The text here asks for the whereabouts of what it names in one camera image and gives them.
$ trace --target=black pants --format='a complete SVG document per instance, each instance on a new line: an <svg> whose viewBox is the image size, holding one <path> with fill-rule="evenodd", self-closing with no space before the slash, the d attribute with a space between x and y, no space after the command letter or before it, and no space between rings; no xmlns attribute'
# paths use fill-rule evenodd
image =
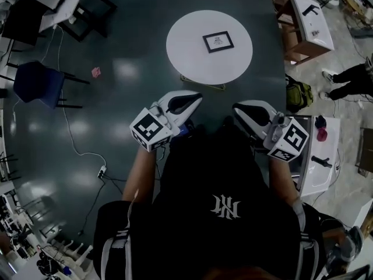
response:
<svg viewBox="0 0 373 280"><path fill-rule="evenodd" d="M365 64L356 65L339 75L334 75L333 81L334 83L349 83L331 91L329 96L332 100L342 99L354 94L373 96L373 82L365 70Z"/></svg>

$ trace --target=backpack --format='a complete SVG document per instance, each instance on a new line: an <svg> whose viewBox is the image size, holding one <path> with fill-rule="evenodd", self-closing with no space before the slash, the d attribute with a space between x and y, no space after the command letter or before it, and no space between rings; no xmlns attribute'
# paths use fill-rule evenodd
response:
<svg viewBox="0 0 373 280"><path fill-rule="evenodd" d="M308 107L314 102L314 95L308 84L295 81L286 75L286 109L292 113Z"/></svg>

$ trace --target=person standing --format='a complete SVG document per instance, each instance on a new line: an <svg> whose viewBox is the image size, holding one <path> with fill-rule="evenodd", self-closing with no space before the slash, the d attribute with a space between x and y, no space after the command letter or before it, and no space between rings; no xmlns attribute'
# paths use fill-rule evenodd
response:
<svg viewBox="0 0 373 280"><path fill-rule="evenodd" d="M327 71L322 71L322 75L330 83L349 82L331 92L320 92L319 96L323 100L339 100L354 94L373 96L373 66L368 57L364 64L358 64L338 75L331 75Z"/></svg>

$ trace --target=chair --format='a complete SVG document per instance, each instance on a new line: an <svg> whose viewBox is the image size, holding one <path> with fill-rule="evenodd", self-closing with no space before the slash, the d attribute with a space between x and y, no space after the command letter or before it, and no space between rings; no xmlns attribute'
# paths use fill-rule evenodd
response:
<svg viewBox="0 0 373 280"><path fill-rule="evenodd" d="M71 77L70 74L47 68L40 62L33 61L18 66L13 90L19 99L25 103L39 99L51 109L55 109L56 107L82 108L82 106L58 103L66 101L66 99L59 98L65 78L89 84L87 81Z"/></svg>

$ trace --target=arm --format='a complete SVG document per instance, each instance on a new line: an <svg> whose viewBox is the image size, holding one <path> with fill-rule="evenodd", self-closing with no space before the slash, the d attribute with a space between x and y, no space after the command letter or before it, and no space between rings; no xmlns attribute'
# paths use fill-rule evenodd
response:
<svg viewBox="0 0 373 280"><path fill-rule="evenodd" d="M291 207L298 200L288 163L273 157L269 159L269 188Z"/></svg>
<svg viewBox="0 0 373 280"><path fill-rule="evenodd" d="M132 202L137 190L136 202L152 203L154 172L156 171L156 151L147 152L141 146L123 190L122 200Z"/></svg>

